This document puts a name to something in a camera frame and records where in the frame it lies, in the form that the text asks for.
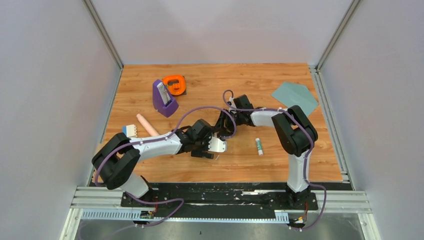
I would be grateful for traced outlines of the aluminium frame rail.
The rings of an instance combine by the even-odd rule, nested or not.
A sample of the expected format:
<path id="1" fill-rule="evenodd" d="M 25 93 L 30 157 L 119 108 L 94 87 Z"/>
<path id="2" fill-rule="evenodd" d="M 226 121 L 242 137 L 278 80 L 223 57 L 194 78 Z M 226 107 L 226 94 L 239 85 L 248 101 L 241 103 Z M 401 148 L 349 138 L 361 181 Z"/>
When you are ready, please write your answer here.
<path id="1" fill-rule="evenodd" d="M 324 194 L 321 190 L 314 190 L 316 203 L 324 207 L 326 213 L 357 214 L 361 230 L 366 239 L 379 239 L 373 213 L 364 191 L 329 190 Z M 61 240 L 73 240 L 78 232 L 80 221 L 87 220 L 122 220 L 139 221 L 141 213 L 148 211 L 147 207 L 122 207 L 121 189 L 108 190 L 105 187 L 79 186 L 77 187 L 67 219 L 62 229 Z M 170 217 L 168 222 L 182 223 L 238 223 L 238 224 L 286 224 L 289 214 L 294 210 L 272 210 L 271 216 L 254 218 L 201 218 L 201 217 Z"/>

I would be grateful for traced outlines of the purple stand with device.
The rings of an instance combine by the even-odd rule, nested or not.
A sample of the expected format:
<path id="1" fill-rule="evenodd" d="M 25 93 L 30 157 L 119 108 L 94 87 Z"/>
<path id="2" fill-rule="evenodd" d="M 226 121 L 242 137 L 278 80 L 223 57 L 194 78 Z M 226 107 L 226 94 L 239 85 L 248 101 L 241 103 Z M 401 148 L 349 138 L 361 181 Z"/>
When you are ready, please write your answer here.
<path id="1" fill-rule="evenodd" d="M 173 115 L 179 108 L 176 98 L 160 79 L 152 84 L 152 103 L 154 109 L 166 118 Z"/>

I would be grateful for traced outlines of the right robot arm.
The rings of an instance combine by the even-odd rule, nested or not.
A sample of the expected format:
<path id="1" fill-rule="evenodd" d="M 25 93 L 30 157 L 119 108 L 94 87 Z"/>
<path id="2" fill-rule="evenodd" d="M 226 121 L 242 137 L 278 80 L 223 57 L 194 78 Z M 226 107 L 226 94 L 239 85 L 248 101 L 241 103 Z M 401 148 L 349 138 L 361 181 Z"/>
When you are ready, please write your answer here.
<path id="1" fill-rule="evenodd" d="M 241 125 L 273 127 L 288 155 L 286 204 L 298 209 L 310 195 L 309 163 L 318 133 L 300 106 L 289 108 L 256 107 L 244 94 L 229 98 L 228 109 L 221 112 L 214 126 L 220 138 L 229 137 Z"/>

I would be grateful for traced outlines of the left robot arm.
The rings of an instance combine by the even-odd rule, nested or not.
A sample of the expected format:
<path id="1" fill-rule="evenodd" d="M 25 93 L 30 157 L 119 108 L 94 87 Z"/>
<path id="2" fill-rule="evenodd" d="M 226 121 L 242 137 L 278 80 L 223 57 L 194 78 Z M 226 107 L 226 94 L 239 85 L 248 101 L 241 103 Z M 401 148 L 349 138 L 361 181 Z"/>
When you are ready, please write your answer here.
<path id="1" fill-rule="evenodd" d="M 149 206 L 153 193 L 148 182 L 134 173 L 138 162 L 166 155 L 191 153 L 193 157 L 211 157 L 210 141 L 213 127 L 204 119 L 192 126 L 184 126 L 175 133 L 155 137 L 127 137 L 123 132 L 115 134 L 92 158 L 91 163 L 109 190 L 117 188 L 134 196 L 140 206 Z"/>

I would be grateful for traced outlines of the pink toy microphone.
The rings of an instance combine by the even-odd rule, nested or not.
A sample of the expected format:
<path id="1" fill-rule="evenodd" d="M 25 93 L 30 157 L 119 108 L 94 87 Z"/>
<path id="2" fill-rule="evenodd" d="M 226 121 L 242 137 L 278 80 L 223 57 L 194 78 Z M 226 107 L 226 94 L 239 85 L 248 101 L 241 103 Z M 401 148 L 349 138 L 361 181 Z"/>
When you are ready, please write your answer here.
<path id="1" fill-rule="evenodd" d="M 138 122 L 143 126 L 143 128 L 146 130 L 147 133 L 149 133 L 150 136 L 156 137 L 160 134 L 157 132 L 157 130 L 146 120 L 145 117 L 143 117 L 141 114 L 137 114 L 136 118 Z"/>

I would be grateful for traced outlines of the grey-green envelope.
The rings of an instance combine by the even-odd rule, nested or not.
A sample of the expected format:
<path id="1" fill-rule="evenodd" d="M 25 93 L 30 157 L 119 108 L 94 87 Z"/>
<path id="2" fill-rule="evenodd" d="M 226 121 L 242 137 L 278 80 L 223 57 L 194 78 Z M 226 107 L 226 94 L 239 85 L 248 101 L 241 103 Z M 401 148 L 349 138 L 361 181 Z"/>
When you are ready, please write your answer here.
<path id="1" fill-rule="evenodd" d="M 281 84 L 271 96 L 290 108 L 294 105 L 299 106 L 308 117 L 319 105 L 316 98 L 309 89 L 302 84 L 285 81 Z"/>

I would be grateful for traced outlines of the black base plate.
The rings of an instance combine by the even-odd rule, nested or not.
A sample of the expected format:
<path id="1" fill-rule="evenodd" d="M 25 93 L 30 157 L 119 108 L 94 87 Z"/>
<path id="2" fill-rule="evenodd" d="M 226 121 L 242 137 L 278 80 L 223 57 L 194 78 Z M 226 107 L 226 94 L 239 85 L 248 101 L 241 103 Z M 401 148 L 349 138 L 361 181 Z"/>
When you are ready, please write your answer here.
<path id="1" fill-rule="evenodd" d="M 160 202 L 153 206 L 156 217 L 176 210 L 175 218 L 271 219 L 275 210 L 303 215 L 319 208 L 314 193 L 298 200 L 287 192 L 285 182 L 157 182 L 151 186 L 141 199 Z"/>

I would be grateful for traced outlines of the white blue toy brick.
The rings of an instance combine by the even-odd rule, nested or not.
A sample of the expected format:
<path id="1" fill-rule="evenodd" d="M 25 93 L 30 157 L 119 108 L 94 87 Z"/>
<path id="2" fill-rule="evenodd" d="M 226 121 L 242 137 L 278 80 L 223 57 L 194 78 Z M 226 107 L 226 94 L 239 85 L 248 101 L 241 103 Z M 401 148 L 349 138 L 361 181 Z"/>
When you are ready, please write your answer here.
<path id="1" fill-rule="evenodd" d="M 130 125 L 123 126 L 122 127 L 122 132 L 128 138 L 137 138 L 138 137 L 137 126 L 135 124 L 130 124 Z"/>

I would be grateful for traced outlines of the white green glue stick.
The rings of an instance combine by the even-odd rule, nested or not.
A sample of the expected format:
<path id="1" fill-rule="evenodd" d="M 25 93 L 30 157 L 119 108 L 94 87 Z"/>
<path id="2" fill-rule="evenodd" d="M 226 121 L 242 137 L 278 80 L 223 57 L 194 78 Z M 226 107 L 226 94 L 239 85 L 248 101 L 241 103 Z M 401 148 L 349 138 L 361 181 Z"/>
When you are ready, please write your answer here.
<path id="1" fill-rule="evenodd" d="M 264 152 L 263 152 L 263 147 L 262 147 L 262 143 L 261 143 L 260 138 L 255 139 L 255 144 L 256 144 L 258 155 L 263 156 Z"/>

